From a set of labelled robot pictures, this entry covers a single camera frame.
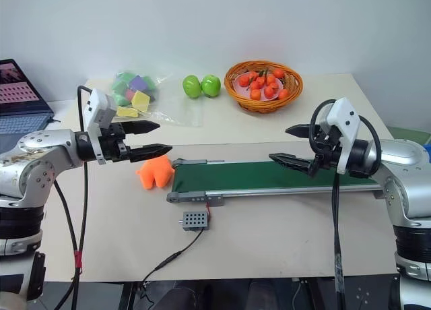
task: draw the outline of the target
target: orange fruit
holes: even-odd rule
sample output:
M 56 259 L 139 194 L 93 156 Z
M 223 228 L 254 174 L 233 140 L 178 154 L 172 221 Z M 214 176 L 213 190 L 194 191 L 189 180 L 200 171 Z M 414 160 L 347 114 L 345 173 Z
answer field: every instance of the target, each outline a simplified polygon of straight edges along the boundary
M 274 71 L 272 72 L 272 74 L 277 78 L 277 79 L 282 79 L 284 78 L 284 71 L 282 69 L 274 69 Z
M 278 83 L 277 82 L 273 82 L 271 84 L 268 85 L 270 88 L 274 89 L 274 92 L 278 91 Z
M 240 86 L 242 86 L 243 88 L 248 86 L 249 81 L 250 81 L 250 79 L 249 79 L 248 75 L 240 76 L 239 83 L 240 83 Z
M 265 78 L 263 76 L 259 76 L 256 79 L 256 82 L 260 85 L 260 87 L 262 88 L 265 85 Z
M 269 84 L 271 84 L 271 83 L 274 83 L 274 82 L 275 82 L 275 77 L 274 77 L 274 75 L 268 74 L 268 75 L 267 75 L 267 86 L 268 86 Z
M 283 89 L 280 91 L 280 93 L 278 94 L 278 98 L 280 100 L 286 99 L 289 96 L 289 90 L 288 89 Z
M 265 88 L 264 93 L 265 93 L 266 99 L 272 99 L 274 97 L 274 94 L 275 94 L 274 89 L 271 88 L 270 86 L 267 86 Z
M 261 91 L 260 90 L 258 90 L 258 89 L 256 89 L 256 90 L 251 90 L 251 93 L 250 93 L 250 99 L 251 100 L 260 100 L 261 99 Z
M 253 81 L 255 80 L 255 79 L 257 79 L 257 77 L 259 76 L 259 74 L 257 74 L 256 72 L 254 72 L 254 71 L 251 71 L 249 74 L 248 74 L 248 77 L 249 78 L 253 78 Z
M 262 87 L 259 85 L 259 83 L 257 83 L 257 81 L 253 81 L 250 84 L 250 89 L 251 90 L 260 90 Z

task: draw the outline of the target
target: red tape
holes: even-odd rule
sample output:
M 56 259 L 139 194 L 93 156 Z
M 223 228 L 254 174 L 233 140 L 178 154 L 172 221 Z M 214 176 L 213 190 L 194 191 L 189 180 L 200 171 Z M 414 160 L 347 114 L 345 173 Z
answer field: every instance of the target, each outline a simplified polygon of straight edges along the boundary
M 82 252 L 74 251 L 75 254 L 75 268 L 82 268 Z

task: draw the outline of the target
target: white wall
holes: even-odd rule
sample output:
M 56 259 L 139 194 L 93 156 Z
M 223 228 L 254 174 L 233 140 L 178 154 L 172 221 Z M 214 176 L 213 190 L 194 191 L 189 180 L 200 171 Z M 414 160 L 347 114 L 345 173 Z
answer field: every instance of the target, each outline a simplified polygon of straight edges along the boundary
M 431 131 L 430 44 L 431 0 L 0 0 L 0 57 L 47 100 L 124 68 L 223 76 L 265 58 L 351 72 L 387 125 Z

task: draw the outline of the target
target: pink foam cube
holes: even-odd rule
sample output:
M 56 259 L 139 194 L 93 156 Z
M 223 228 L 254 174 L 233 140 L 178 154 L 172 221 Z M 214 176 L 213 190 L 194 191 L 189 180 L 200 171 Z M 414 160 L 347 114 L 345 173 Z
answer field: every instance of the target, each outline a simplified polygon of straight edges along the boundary
M 128 101 L 132 101 L 133 96 L 135 95 L 135 91 L 127 89 L 126 90 L 126 98 Z

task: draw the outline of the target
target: orange foam toy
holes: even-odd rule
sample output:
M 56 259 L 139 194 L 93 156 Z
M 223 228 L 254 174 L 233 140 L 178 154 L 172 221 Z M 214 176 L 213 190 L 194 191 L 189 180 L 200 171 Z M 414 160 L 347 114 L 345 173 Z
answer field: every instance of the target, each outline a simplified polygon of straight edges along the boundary
M 157 187 L 165 187 L 174 174 L 174 169 L 170 165 L 167 155 L 159 156 L 147 160 L 142 167 L 136 171 L 141 179 L 144 189 L 150 190 L 156 181 Z

